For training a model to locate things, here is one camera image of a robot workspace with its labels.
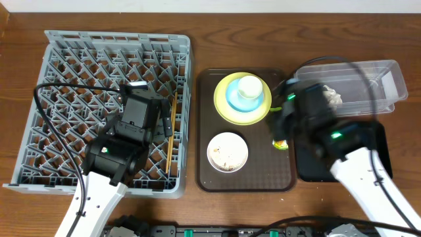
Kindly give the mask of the white tissue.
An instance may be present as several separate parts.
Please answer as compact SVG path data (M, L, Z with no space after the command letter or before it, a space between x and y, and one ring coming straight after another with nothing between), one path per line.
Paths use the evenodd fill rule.
M343 101L341 99L341 95L338 94L334 89L330 88L327 85L324 85L322 90L324 97L326 98L329 106L332 109L337 109L339 106L342 105Z

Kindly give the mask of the yellow green snack wrapper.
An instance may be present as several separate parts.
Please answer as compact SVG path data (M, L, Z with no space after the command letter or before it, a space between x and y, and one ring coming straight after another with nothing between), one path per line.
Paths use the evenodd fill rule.
M274 113L274 112L278 112L278 111L281 111L281 110L282 110L281 107L273 107L273 108L270 108L269 111ZM282 140L282 141L275 141L275 140L273 140L272 141L272 145L276 149L279 149L279 150L288 150L289 149L289 146L288 146L286 140Z

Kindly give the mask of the white bowl with food residue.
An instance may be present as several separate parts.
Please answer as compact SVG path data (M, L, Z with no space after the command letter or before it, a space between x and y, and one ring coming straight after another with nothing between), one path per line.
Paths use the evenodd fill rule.
M211 166L219 172L239 171L247 162L249 149L245 140L233 132L223 132L213 137L206 149Z

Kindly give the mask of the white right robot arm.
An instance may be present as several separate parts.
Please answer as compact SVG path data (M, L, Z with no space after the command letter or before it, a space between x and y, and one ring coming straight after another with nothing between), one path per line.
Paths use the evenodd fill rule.
M282 105L274 115L274 139L292 139L325 164L380 236L419 236L420 215L381 162L378 120L337 117L317 82L289 79L279 94Z

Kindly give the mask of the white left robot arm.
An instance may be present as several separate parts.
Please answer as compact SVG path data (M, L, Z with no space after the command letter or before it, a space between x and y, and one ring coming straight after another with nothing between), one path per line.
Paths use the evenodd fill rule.
M159 122L164 135L172 135L167 98L146 86L125 86L120 94L124 111L108 116L98 136L86 145L82 181L57 236L99 236L128 183L145 167Z

